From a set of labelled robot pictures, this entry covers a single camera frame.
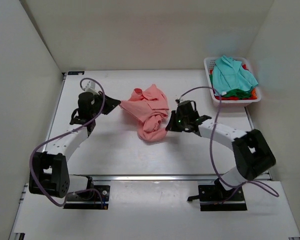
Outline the salmon pink t shirt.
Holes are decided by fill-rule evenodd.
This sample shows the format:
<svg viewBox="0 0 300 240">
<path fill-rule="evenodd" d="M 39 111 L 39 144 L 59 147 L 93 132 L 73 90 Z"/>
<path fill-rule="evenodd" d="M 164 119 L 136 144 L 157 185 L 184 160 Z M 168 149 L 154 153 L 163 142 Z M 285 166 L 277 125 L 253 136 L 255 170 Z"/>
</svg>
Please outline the salmon pink t shirt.
<svg viewBox="0 0 300 240">
<path fill-rule="evenodd" d="M 168 99 L 155 84 L 146 90 L 135 88 L 128 100 L 121 101 L 120 107 L 137 120 L 137 135 L 141 140 L 154 143 L 167 135 L 161 124 L 169 116 Z"/>
</svg>

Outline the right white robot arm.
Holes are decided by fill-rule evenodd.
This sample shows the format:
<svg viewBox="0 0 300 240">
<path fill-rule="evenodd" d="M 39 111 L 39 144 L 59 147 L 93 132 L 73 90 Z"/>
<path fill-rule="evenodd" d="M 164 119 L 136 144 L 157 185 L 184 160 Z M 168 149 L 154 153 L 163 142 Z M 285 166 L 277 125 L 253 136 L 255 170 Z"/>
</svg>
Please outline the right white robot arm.
<svg viewBox="0 0 300 240">
<path fill-rule="evenodd" d="M 168 132 L 192 133 L 209 140 L 209 155 L 212 168 L 217 175 L 212 193 L 217 204 L 230 200 L 245 184 L 255 185 L 274 197 L 279 193 L 256 178 L 276 164 L 263 134 L 258 129 L 244 131 L 218 123 L 216 118 L 199 115 L 193 100 L 176 100 L 177 108 L 171 112 L 166 126 Z M 225 174 L 217 170 L 213 157 L 213 143 L 217 142 L 232 150 L 235 167 Z"/>
</svg>

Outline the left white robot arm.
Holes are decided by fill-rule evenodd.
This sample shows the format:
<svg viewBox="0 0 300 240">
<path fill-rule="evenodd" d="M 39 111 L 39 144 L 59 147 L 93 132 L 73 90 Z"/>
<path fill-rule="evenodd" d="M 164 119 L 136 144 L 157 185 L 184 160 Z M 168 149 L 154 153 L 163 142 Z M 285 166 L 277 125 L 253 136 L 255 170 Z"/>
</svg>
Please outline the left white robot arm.
<svg viewBox="0 0 300 240">
<path fill-rule="evenodd" d="M 96 117 L 108 115 L 121 104 L 101 91 L 79 94 L 78 107 L 72 112 L 66 136 L 58 137 L 44 152 L 35 152 L 31 161 L 29 191 L 51 197 L 64 198 L 70 191 L 71 179 L 68 161 L 73 153 L 89 138 L 96 126 Z"/>
</svg>

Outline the small dark label sticker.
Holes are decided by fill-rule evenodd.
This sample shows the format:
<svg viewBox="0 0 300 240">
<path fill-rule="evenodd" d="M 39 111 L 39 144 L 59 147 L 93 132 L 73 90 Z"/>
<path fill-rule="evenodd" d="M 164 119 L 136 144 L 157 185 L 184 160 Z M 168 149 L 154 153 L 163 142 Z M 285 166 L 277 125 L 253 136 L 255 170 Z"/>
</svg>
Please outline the small dark label sticker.
<svg viewBox="0 0 300 240">
<path fill-rule="evenodd" d="M 68 76 L 82 76 L 84 74 L 85 74 L 84 71 L 68 71 L 67 72 Z"/>
</svg>

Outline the white plastic basket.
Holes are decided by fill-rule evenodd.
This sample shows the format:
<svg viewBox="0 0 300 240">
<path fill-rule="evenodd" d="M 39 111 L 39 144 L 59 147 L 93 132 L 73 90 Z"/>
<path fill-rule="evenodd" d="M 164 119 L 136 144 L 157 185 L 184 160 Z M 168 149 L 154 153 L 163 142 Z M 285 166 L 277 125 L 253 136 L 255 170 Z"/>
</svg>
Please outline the white plastic basket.
<svg viewBox="0 0 300 240">
<path fill-rule="evenodd" d="M 211 88 L 213 87 L 213 85 L 210 80 L 210 75 L 212 75 L 212 72 L 213 72 L 213 69 L 215 66 L 215 60 L 217 60 L 217 59 L 218 59 L 217 56 L 213 56 L 213 57 L 206 57 L 203 60 L 205 74 L 207 77 L 207 83 L 208 83 L 208 86 Z M 254 74 L 253 68 L 252 68 L 250 62 L 246 58 L 234 56 L 233 59 L 236 61 L 240 61 L 241 65 L 243 66 L 243 68 L 245 70 L 248 70 L 250 73 Z M 211 96 L 212 103 L 215 107 L 218 107 L 220 100 L 215 98 L 215 91 L 211 88 L 209 89 L 209 93 Z M 255 88 L 256 88 L 257 99 L 254 99 L 254 100 L 221 100 L 222 106 L 223 107 L 246 107 L 246 106 L 250 105 L 251 103 L 259 102 L 262 99 L 262 92 L 261 92 L 261 89 L 259 86 L 256 86 Z"/>
</svg>

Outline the green t shirt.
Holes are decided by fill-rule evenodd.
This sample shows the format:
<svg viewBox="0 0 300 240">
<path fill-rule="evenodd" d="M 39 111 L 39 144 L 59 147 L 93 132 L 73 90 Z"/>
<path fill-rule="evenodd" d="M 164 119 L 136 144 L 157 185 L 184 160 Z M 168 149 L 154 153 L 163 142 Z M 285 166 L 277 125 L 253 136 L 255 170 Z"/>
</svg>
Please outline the green t shirt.
<svg viewBox="0 0 300 240">
<path fill-rule="evenodd" d="M 244 91 L 241 89 L 232 89 L 227 91 L 226 94 L 223 95 L 224 98 L 229 98 L 231 100 L 244 100 L 252 97 L 251 91 Z"/>
</svg>

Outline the teal t shirt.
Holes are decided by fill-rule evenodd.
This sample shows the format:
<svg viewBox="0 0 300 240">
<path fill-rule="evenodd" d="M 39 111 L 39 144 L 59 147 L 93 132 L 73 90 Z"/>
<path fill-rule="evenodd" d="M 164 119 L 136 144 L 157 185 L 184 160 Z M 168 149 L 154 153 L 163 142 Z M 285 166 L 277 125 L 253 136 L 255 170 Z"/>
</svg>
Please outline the teal t shirt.
<svg viewBox="0 0 300 240">
<path fill-rule="evenodd" d="M 259 85 L 254 75 L 243 68 L 241 61 L 225 55 L 215 60 L 211 83 L 219 97 L 233 89 L 252 91 Z"/>
</svg>

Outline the aluminium rail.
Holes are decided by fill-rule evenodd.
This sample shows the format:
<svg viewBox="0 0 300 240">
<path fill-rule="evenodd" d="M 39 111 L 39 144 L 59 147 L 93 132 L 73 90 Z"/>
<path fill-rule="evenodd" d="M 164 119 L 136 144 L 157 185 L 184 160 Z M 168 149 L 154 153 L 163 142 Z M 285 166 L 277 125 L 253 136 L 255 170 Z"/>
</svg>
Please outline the aluminium rail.
<svg viewBox="0 0 300 240">
<path fill-rule="evenodd" d="M 214 181 L 214 174 L 134 174 L 134 175 L 82 175 L 70 174 L 70 177 L 92 177 L 94 181 Z"/>
</svg>

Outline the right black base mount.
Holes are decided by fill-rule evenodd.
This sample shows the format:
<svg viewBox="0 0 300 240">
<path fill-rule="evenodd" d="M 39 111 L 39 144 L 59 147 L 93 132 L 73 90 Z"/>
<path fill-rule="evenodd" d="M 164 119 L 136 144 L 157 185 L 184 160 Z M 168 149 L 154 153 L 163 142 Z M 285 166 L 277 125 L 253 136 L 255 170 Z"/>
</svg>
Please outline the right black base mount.
<svg viewBox="0 0 300 240">
<path fill-rule="evenodd" d="M 187 198 L 188 203 L 199 201 L 201 212 L 243 212 L 248 207 L 243 192 L 243 184 L 231 188 L 222 189 L 214 178 L 199 178 L 197 180 L 197 194 Z"/>
</svg>

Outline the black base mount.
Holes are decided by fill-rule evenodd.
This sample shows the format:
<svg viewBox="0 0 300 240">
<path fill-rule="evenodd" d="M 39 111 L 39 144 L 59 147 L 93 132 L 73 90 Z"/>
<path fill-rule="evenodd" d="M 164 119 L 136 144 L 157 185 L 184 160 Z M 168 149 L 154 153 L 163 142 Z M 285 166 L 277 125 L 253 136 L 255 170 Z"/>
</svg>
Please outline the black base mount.
<svg viewBox="0 0 300 240">
<path fill-rule="evenodd" d="M 197 180 L 197 194 L 187 198 L 188 203 L 199 201 L 201 212 L 243 212 L 248 207 L 243 192 L 243 184 L 231 188 L 222 189 L 214 178 L 199 178 Z"/>
<path fill-rule="evenodd" d="M 111 193 L 109 181 L 102 182 L 94 180 L 91 176 L 87 177 L 87 189 L 94 188 L 96 191 L 75 193 L 66 198 L 66 204 L 63 209 L 66 210 L 108 210 Z"/>
</svg>

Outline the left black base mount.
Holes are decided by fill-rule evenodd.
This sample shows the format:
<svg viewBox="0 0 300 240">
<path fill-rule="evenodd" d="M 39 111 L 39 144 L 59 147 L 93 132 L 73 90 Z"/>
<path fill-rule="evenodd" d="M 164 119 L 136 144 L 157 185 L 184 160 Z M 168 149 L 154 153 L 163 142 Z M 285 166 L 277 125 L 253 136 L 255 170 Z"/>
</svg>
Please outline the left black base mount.
<svg viewBox="0 0 300 240">
<path fill-rule="evenodd" d="M 102 182 L 94 180 L 91 176 L 87 177 L 87 189 L 94 188 L 96 191 L 75 193 L 66 198 L 66 204 L 63 209 L 66 210 L 108 210 L 111 193 L 109 181 Z"/>
</svg>

